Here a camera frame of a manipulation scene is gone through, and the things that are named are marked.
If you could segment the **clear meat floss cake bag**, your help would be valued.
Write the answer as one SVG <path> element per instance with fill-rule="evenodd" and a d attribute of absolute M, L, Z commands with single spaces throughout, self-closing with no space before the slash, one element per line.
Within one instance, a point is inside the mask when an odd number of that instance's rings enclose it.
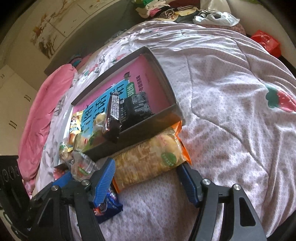
<path fill-rule="evenodd" d="M 73 159 L 73 146 L 67 142 L 61 142 L 59 145 L 59 165 Z"/>

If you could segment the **green egg yolk pastry packet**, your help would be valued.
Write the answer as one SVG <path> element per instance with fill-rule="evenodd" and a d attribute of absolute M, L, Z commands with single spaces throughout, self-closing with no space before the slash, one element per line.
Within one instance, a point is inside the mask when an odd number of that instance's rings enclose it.
<path fill-rule="evenodd" d="M 78 151 L 78 152 L 82 152 L 85 149 L 85 147 L 87 146 L 87 143 L 88 143 L 89 139 L 91 138 L 91 136 L 92 136 L 91 133 L 85 133 L 85 132 L 81 132 L 81 133 L 77 134 L 75 136 L 73 150 Z"/>

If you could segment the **orange rice cracker packet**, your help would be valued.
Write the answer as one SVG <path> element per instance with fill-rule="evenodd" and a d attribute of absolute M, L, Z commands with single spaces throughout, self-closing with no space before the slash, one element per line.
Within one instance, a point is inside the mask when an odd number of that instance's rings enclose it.
<path fill-rule="evenodd" d="M 117 193 L 129 186 L 150 180 L 187 162 L 190 155 L 179 133 L 179 121 L 156 136 L 114 154 L 115 174 L 112 184 Z"/>

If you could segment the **dark chocolate bar wrapper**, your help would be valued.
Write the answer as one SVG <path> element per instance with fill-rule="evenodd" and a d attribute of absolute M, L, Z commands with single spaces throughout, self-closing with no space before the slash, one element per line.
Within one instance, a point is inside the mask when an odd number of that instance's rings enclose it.
<path fill-rule="evenodd" d="M 121 131 L 120 121 L 120 96 L 116 91 L 110 95 L 107 113 L 102 128 L 102 135 L 108 141 L 117 143 Z"/>

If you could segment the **clear orange snack bag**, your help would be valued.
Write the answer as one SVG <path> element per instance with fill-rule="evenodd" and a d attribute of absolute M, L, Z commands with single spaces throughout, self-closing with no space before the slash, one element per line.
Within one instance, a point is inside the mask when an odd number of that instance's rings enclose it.
<path fill-rule="evenodd" d="M 76 181 L 83 181 L 90 179 L 95 171 L 99 170 L 99 167 L 93 162 L 86 154 L 81 152 L 72 152 L 72 159 L 68 162 L 68 168 L 72 177 Z"/>

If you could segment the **yellow cartoon snack stick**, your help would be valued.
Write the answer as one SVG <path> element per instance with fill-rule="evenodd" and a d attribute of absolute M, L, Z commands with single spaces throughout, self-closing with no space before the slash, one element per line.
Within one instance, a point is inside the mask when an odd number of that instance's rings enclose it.
<path fill-rule="evenodd" d="M 72 115 L 69 129 L 69 145 L 74 145 L 74 140 L 77 134 L 81 133 L 81 121 L 83 116 L 83 110 L 78 111 Z"/>

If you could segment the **pink blanket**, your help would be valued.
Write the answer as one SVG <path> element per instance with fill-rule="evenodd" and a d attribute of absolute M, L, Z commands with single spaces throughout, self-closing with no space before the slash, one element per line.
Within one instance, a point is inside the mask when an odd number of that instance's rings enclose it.
<path fill-rule="evenodd" d="M 32 195 L 54 110 L 70 88 L 77 70 L 71 64 L 56 69 L 41 85 L 30 107 L 18 148 L 18 168 L 27 194 Z"/>

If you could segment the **pink and blue book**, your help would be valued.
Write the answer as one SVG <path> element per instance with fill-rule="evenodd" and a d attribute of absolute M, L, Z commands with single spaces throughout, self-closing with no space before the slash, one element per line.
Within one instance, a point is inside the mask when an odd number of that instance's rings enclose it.
<path fill-rule="evenodd" d="M 136 93 L 145 92 L 154 115 L 148 120 L 155 124 L 149 133 L 158 133 L 169 126 L 168 121 L 161 120 L 161 114 L 176 104 L 171 85 L 156 60 L 148 49 L 141 49 L 139 53 L 132 53 L 102 75 L 96 78 L 72 102 L 73 111 L 83 110 L 81 132 L 93 134 L 93 121 L 100 113 L 107 111 L 110 95 L 118 92 L 120 100 L 124 100 Z M 107 141 L 101 137 L 95 146 L 87 143 L 84 151 L 93 151 L 97 146 Z"/>

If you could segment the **shallow dark cardboard box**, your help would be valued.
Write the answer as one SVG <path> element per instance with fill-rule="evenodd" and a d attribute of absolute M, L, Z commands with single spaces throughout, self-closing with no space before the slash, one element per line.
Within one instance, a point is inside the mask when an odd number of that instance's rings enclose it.
<path fill-rule="evenodd" d="M 183 114 L 160 63 L 141 47 L 97 77 L 70 104 L 59 140 L 93 161 L 155 136 Z"/>

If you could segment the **black snack packet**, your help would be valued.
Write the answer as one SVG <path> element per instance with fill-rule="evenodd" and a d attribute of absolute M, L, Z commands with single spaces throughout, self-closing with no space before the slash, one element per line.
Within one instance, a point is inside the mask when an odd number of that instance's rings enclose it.
<path fill-rule="evenodd" d="M 145 92 L 136 93 L 120 102 L 121 130 L 126 130 L 137 123 L 153 116 Z"/>

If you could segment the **red plastic bag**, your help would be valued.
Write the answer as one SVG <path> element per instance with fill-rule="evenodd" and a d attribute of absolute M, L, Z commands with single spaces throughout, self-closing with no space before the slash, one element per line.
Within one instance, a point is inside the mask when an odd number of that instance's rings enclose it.
<path fill-rule="evenodd" d="M 281 56 L 280 42 L 268 33 L 258 30 L 251 36 L 251 39 L 262 45 L 272 56 L 276 58 Z"/>

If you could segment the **floral fabric bag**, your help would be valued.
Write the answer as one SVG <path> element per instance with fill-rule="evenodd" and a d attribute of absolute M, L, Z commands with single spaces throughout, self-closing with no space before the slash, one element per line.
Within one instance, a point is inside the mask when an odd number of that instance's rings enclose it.
<path fill-rule="evenodd" d="M 247 35 L 245 29 L 243 28 L 243 25 L 241 25 L 241 23 L 238 23 L 234 26 L 221 26 L 221 25 L 212 25 L 212 24 L 206 24 L 206 25 L 202 25 L 202 27 L 205 28 L 217 28 L 217 29 L 226 29 L 226 30 L 231 30 L 234 32 L 238 32 L 242 35 Z"/>

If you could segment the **white plastic bag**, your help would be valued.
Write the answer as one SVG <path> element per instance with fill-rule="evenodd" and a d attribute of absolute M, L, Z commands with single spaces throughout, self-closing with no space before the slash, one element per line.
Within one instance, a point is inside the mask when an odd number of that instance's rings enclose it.
<path fill-rule="evenodd" d="M 220 11 L 200 10 L 200 12 L 193 18 L 193 23 L 196 25 L 233 27 L 239 22 L 240 19 L 234 17 L 230 13 Z"/>

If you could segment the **dark grey headboard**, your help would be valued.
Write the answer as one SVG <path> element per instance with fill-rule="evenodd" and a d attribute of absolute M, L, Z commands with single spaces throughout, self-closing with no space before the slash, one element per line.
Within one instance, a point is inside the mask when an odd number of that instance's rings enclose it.
<path fill-rule="evenodd" d="M 101 8 L 62 43 L 44 73 L 50 75 L 61 65 L 68 63 L 73 55 L 85 57 L 95 52 L 115 33 L 143 22 L 144 19 L 135 9 L 131 1 L 113 1 Z"/>

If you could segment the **pile of folded clothes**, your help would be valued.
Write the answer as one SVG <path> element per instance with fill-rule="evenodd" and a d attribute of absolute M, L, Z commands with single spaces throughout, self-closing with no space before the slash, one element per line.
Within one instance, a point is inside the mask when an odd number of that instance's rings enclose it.
<path fill-rule="evenodd" d="M 132 1 L 137 13 L 146 20 L 186 23 L 200 10 L 200 1 Z"/>

